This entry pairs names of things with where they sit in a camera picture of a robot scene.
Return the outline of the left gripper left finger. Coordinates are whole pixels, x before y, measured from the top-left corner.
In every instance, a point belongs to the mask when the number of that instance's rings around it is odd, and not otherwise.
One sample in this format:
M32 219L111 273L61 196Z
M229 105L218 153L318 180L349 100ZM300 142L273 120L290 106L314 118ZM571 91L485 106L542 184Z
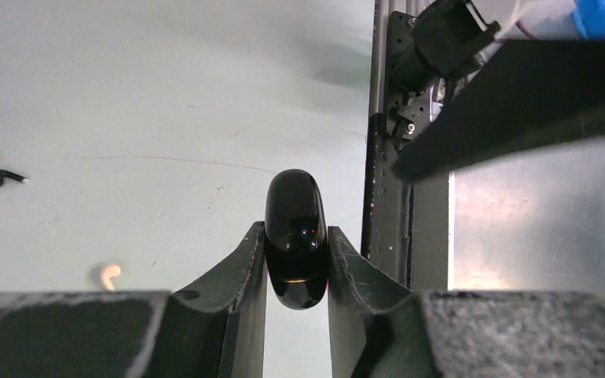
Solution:
M0 292L0 377L260 377L264 238L172 293Z

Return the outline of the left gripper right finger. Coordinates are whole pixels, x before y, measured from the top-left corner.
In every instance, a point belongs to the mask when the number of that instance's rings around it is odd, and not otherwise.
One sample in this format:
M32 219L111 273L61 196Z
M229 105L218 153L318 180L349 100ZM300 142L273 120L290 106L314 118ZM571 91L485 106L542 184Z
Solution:
M410 291L328 229L334 377L605 377L605 300Z

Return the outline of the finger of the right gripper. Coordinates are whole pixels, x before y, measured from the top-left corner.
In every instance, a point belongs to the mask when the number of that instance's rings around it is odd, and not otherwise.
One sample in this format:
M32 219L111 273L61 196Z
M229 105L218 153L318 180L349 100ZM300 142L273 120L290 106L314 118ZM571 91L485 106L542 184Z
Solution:
M401 151L415 183L508 154L605 136L605 40L511 40Z

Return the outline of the black earbud charging case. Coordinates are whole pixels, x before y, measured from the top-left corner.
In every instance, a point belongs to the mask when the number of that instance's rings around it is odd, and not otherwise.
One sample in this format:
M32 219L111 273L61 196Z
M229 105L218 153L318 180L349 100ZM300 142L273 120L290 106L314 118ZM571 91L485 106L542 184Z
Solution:
M320 189L308 172L288 169L269 185L264 251L270 282L285 307L305 310L324 298L328 228Z

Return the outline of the black earbud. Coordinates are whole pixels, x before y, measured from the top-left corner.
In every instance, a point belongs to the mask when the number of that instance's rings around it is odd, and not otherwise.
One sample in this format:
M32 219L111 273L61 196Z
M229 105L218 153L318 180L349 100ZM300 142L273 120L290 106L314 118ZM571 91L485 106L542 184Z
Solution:
M15 172L11 172L9 170L0 169L0 187L2 187L5 184L6 180L12 180L12 181L15 181L18 183L27 183L28 182L28 178L25 176L22 176Z

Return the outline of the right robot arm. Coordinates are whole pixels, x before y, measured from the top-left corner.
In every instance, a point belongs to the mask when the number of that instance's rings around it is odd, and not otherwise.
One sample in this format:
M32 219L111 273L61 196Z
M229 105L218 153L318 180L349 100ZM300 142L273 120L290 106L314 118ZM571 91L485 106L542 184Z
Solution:
M395 84L420 91L435 78L470 83L401 150L392 166L400 180L605 136L605 39L510 39L479 65L501 27L466 1L434 2L415 22L392 66Z

